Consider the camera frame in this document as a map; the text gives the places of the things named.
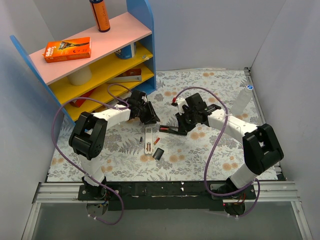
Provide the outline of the white remote control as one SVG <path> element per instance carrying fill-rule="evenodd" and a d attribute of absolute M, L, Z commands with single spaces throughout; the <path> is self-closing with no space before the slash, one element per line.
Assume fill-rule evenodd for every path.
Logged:
<path fill-rule="evenodd" d="M 153 129 L 151 127 L 145 128 L 145 138 L 144 138 L 144 153 L 146 155 L 151 155 L 153 152 Z"/>

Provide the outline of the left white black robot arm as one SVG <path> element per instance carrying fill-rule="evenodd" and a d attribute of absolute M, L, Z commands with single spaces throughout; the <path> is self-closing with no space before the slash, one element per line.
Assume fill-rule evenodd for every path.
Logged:
<path fill-rule="evenodd" d="M 147 94 L 139 90 L 133 90 L 130 97 L 110 109 L 96 113 L 82 112 L 75 124 L 68 143 L 74 153 L 79 155 L 81 167 L 85 171 L 82 177 L 85 191 L 95 200 L 101 200 L 107 195 L 104 186 L 107 181 L 98 159 L 106 131 L 135 118 L 139 118 L 145 125 L 160 121 Z"/>

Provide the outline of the black battery cover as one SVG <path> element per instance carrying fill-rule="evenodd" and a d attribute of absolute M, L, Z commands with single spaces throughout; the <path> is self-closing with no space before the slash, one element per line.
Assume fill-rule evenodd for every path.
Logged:
<path fill-rule="evenodd" d="M 164 150 L 163 149 L 161 149 L 161 148 L 157 148 L 156 150 L 155 150 L 155 152 L 154 152 L 154 154 L 153 154 L 153 158 L 155 159 L 155 160 L 160 160 L 161 159 L 161 157 L 162 157 L 162 155 L 164 154 Z"/>

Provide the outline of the black remote control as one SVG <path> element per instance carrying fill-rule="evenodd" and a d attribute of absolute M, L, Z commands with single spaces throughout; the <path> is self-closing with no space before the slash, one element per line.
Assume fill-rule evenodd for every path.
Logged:
<path fill-rule="evenodd" d="M 168 125 L 160 125 L 159 131 L 164 133 L 177 133 L 178 132 L 177 126 L 168 126 Z"/>

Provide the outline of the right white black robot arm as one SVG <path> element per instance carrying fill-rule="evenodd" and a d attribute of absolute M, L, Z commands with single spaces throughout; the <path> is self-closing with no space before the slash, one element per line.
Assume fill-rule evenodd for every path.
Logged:
<path fill-rule="evenodd" d="M 256 125 L 245 122 L 216 104 L 207 105 L 202 97 L 195 93 L 190 97 L 175 97 L 172 105 L 178 108 L 175 115 L 179 129 L 190 132 L 197 124 L 220 130 L 217 139 L 227 134 L 242 144 L 244 163 L 227 178 L 225 184 L 216 190 L 206 190 L 215 197 L 229 196 L 237 199 L 245 192 L 255 178 L 284 158 L 274 129 L 267 123 Z"/>

